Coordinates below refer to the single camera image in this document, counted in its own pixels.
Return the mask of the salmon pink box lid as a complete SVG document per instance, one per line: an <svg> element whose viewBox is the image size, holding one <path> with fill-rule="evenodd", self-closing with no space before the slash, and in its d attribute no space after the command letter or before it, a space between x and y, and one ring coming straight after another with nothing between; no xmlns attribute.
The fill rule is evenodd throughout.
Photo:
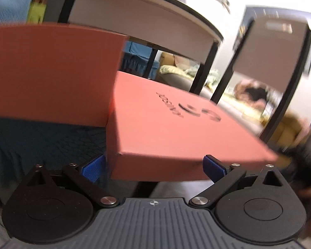
<svg viewBox="0 0 311 249"><path fill-rule="evenodd" d="M203 158L259 170L277 156L221 107L203 97L118 72L106 127L112 179L199 181Z"/></svg>

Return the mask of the white table black edge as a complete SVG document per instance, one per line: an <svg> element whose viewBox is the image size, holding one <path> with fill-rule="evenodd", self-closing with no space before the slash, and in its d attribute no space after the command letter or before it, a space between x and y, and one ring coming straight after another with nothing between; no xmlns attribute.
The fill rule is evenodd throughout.
<svg viewBox="0 0 311 249"><path fill-rule="evenodd" d="M158 51L200 64L189 89L200 94L223 36L204 16L178 0L64 0L59 23L109 30L152 48L143 74Z"/></svg>

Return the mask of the salmon pink box base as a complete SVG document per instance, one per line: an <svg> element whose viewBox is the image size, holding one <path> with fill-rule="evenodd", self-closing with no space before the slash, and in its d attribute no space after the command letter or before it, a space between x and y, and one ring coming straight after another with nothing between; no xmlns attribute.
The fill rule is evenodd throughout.
<svg viewBox="0 0 311 249"><path fill-rule="evenodd" d="M0 26L0 117L105 127L126 36L65 24Z"/></svg>

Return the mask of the beige sofa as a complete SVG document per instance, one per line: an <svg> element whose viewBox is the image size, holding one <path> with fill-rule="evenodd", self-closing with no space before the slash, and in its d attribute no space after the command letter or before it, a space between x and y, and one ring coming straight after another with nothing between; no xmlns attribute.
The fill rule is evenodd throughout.
<svg viewBox="0 0 311 249"><path fill-rule="evenodd" d="M189 91L198 69L199 64L193 60L163 52L160 57L160 65L156 72L155 80L181 90ZM210 99L219 81L219 71L211 69L199 95Z"/></svg>

